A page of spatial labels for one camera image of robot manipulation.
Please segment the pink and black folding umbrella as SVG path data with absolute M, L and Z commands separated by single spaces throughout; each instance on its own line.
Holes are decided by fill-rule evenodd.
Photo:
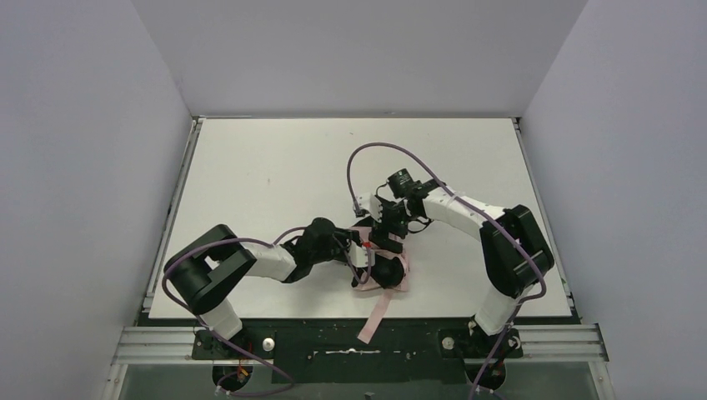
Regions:
M 390 252 L 370 242 L 369 234 L 373 230 L 371 227 L 358 226 L 350 229 L 358 232 L 360 238 L 368 243 L 364 245 L 363 250 L 354 250 L 353 242 L 348 245 L 344 254 L 344 261 L 353 274 L 353 289 L 359 292 L 381 290 L 376 305 L 357 336 L 360 342 L 370 344 L 394 294 L 406 293 L 409 290 L 409 258 L 405 251 Z

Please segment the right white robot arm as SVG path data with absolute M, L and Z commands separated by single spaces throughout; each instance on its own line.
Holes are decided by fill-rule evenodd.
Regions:
M 524 205 L 512 208 L 478 202 L 436 178 L 413 179 L 406 169 L 386 181 L 393 197 L 376 192 L 355 198 L 358 216 L 371 217 L 369 241 L 381 250 L 400 254 L 409 224 L 438 222 L 477 240 L 482 248 L 491 288 L 473 315 L 474 328 L 488 336 L 500 334 L 530 299 L 530 290 L 545 293 L 544 276 L 554 267 L 554 256 L 533 213 Z

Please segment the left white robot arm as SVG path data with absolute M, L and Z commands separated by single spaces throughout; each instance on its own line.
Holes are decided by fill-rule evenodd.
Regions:
M 233 341 L 243 333 L 243 323 L 228 295 L 245 277 L 270 278 L 295 283 L 313 266 L 336 261 L 353 274 L 359 291 L 384 289 L 358 338 L 369 343 L 382 321 L 394 292 L 407 291 L 409 262 L 400 251 L 389 252 L 369 240 L 372 221 L 364 219 L 350 228 L 336 227 L 324 217 L 293 229 L 294 237 L 274 242 L 237 237 L 219 224 L 209 229 L 177 255 L 163 272 L 165 294 L 188 310 L 216 338 Z

